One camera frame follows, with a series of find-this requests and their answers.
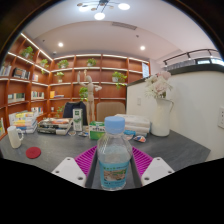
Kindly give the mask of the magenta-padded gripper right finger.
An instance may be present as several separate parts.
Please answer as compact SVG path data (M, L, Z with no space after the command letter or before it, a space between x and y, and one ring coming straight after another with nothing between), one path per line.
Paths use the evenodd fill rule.
M135 147L132 148L131 167L137 188L174 173L174 170L161 157L152 158Z

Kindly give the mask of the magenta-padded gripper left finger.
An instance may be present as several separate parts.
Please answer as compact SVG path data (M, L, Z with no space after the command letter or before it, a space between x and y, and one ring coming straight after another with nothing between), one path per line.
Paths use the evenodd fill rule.
M52 173L84 188L91 188L97 164L97 147L94 146L75 158L66 157Z

